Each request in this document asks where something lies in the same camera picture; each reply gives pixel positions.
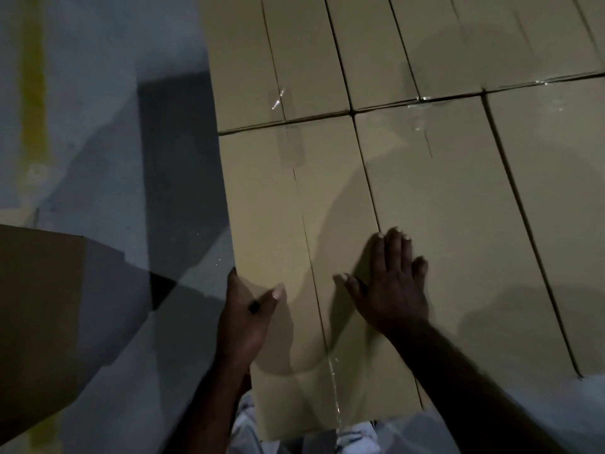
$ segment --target right hand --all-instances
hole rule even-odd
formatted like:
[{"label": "right hand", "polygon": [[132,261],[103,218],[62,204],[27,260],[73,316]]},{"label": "right hand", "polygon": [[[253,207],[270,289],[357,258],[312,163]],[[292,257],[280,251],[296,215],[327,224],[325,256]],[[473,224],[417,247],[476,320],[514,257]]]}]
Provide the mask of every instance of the right hand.
[{"label": "right hand", "polygon": [[427,272],[426,259],[413,259],[411,239],[393,228],[386,238],[382,233],[374,237],[369,285],[350,274],[343,274],[343,278],[359,313],[389,337],[402,321],[428,321],[424,296]]}]

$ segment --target fingernail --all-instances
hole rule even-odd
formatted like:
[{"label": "fingernail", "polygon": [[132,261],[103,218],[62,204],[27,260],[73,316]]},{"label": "fingernail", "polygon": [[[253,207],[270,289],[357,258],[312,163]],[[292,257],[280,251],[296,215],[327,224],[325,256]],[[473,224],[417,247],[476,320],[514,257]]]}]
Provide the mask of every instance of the fingernail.
[{"label": "fingernail", "polygon": [[338,274],[337,277],[343,283],[347,283],[347,280],[349,280],[349,274],[347,274],[346,272],[343,272],[342,274]]},{"label": "fingernail", "polygon": [[282,296],[282,295],[283,295],[283,293],[284,293],[284,289],[285,289],[284,284],[283,284],[283,283],[278,283],[278,284],[276,285],[276,287],[273,289],[273,292],[271,293],[271,297],[272,297],[273,299],[275,299],[275,300],[278,300],[278,301],[279,301],[279,299],[281,298],[281,296]]}]

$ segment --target dark skin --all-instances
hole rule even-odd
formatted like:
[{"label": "dark skin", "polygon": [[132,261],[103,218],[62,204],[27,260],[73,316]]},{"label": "dark skin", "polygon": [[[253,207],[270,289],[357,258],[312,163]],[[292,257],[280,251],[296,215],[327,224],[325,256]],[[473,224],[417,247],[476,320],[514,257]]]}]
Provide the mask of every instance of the dark skin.
[{"label": "dark skin", "polygon": [[[374,237],[366,285],[343,274],[344,285],[365,320],[396,348],[443,417],[460,452],[567,453],[525,411],[428,321],[424,294],[428,262],[413,258],[412,241],[398,229]],[[250,313],[235,271],[218,329],[214,365],[165,452],[222,453],[229,443],[233,409],[246,370],[260,351],[276,298],[267,293]]]}]

